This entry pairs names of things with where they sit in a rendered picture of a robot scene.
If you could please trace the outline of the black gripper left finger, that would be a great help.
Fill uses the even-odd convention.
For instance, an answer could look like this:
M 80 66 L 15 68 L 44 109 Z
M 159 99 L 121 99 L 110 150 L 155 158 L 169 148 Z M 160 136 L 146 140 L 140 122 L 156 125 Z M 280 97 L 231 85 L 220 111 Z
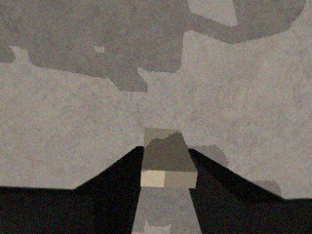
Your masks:
M 143 152 L 74 189 L 0 186 L 0 234 L 132 234 Z

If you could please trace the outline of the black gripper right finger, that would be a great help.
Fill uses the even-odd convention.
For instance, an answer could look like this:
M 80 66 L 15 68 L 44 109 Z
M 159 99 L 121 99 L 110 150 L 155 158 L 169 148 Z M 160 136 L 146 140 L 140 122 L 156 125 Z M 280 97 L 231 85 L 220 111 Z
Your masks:
M 312 198 L 285 200 L 188 148 L 188 188 L 202 234 L 312 234 Z

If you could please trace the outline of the beige domino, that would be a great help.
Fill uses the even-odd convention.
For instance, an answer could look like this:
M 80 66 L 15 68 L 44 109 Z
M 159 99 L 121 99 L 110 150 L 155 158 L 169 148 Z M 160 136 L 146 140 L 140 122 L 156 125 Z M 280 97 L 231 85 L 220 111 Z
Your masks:
M 197 169 L 180 130 L 145 128 L 140 186 L 195 188 Z

